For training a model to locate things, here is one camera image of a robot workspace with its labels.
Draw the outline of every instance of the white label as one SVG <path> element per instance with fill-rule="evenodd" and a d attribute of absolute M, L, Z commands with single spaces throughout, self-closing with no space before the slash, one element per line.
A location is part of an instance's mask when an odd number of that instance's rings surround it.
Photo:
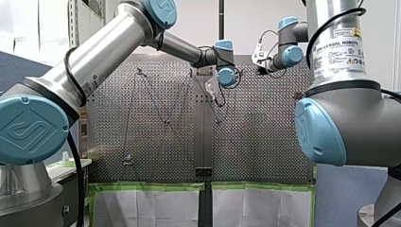
<path fill-rule="evenodd" d="M 339 36 L 354 36 L 353 28 L 339 28 L 334 30 L 334 37 Z"/>
<path fill-rule="evenodd" d="M 315 78 L 331 77 L 344 70 L 365 72 L 362 40 L 358 37 L 338 37 L 313 47 Z"/>
<path fill-rule="evenodd" d="M 88 78 L 88 81 L 82 86 L 82 90 L 85 95 L 88 96 L 94 92 L 102 82 L 103 80 L 101 80 L 97 75 L 93 75 L 91 78 Z"/>

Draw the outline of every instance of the robotic arm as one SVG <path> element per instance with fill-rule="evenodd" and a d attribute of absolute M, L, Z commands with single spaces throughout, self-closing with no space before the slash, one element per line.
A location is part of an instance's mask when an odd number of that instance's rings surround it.
<path fill-rule="evenodd" d="M 40 78 L 26 78 L 2 95 L 1 223 L 62 226 L 62 186 L 51 182 L 43 160 L 64 144 L 86 97 L 139 45 L 150 45 L 194 67 L 216 65 L 218 75 L 207 86 L 235 84 L 232 42 L 218 41 L 213 48 L 199 49 L 165 32 L 176 20 L 173 0 L 123 1 L 115 18 L 68 51 L 62 63 Z"/>
<path fill-rule="evenodd" d="M 309 42 L 312 85 L 295 108 L 302 151 L 318 164 L 388 167 L 389 178 L 369 213 L 375 224 L 359 226 L 399 226 L 401 99 L 367 77 L 358 19 L 366 9 L 357 0 L 306 0 L 305 5 L 308 37 L 305 24 L 286 18 L 279 26 L 279 53 L 269 59 L 259 51 L 259 41 L 253 62 L 268 72 L 291 67 L 302 60 L 295 44 Z M 286 30 L 290 34 L 283 41 Z"/>
<path fill-rule="evenodd" d="M 269 51 L 262 51 L 264 35 L 256 44 L 252 60 L 263 75 L 295 66 L 303 60 L 304 53 L 298 43 L 308 41 L 306 23 L 300 23 L 296 17 L 286 17 L 280 21 L 277 35 L 278 53 L 274 57 L 269 56 Z"/>

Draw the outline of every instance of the perforated metal panel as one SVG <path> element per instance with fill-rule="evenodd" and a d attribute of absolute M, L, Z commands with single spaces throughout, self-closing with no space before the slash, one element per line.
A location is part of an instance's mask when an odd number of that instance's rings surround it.
<path fill-rule="evenodd" d="M 213 168 L 213 181 L 309 183 L 313 165 L 293 122 L 294 93 L 308 87 L 308 69 L 303 64 L 272 79 L 256 75 L 250 56 L 235 63 L 245 75 L 223 91 L 227 104 L 213 115 L 210 102 L 201 102 L 204 79 L 190 78 L 188 63 L 129 57 L 88 102 L 89 152 L 97 156 L 91 180 L 194 182 L 203 164 Z M 131 166 L 123 164 L 129 155 Z"/>
<path fill-rule="evenodd" d="M 96 90 L 88 107 L 93 181 L 194 181 L 189 72 L 170 57 L 131 56 Z"/>
<path fill-rule="evenodd" d="M 294 93 L 310 84 L 307 66 L 273 79 L 256 75 L 250 57 L 235 63 L 244 76 L 236 89 L 224 91 L 226 106 L 216 108 L 214 181 L 310 183 L 313 165 L 298 146 L 294 124 Z"/>

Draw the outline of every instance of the black pole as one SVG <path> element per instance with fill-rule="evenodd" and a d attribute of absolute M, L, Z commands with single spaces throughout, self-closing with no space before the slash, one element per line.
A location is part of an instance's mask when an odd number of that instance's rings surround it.
<path fill-rule="evenodd" d="M 218 39 L 224 40 L 224 0 L 218 1 Z"/>

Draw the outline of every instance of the light blue joint cap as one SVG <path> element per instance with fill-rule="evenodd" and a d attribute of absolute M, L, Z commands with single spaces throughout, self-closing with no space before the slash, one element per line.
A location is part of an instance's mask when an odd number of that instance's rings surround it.
<path fill-rule="evenodd" d="M 295 108 L 295 128 L 304 154 L 318 164 L 343 166 L 346 150 L 333 119 L 317 101 L 303 98 Z"/>
<path fill-rule="evenodd" d="M 235 72 L 231 68 L 222 68 L 218 70 L 218 83 L 223 87 L 229 87 L 236 82 Z"/>
<path fill-rule="evenodd" d="M 227 51 L 234 51 L 233 41 L 231 40 L 219 40 L 215 43 L 215 47 Z"/>
<path fill-rule="evenodd" d="M 290 26 L 290 25 L 298 23 L 298 22 L 299 22 L 299 20 L 297 17 L 294 17 L 294 16 L 285 17 L 278 23 L 278 29 L 281 30 L 287 26 Z"/>
<path fill-rule="evenodd" d="M 153 20 L 163 29 L 177 22 L 177 7 L 174 0 L 144 0 L 145 7 Z"/>
<path fill-rule="evenodd" d="M 292 45 L 284 50 L 281 56 L 281 62 L 286 67 L 292 67 L 302 62 L 304 51 L 298 45 Z"/>
<path fill-rule="evenodd" d="M 54 102 L 39 96 L 0 98 L 0 163 L 38 163 L 60 150 L 69 123 Z"/>

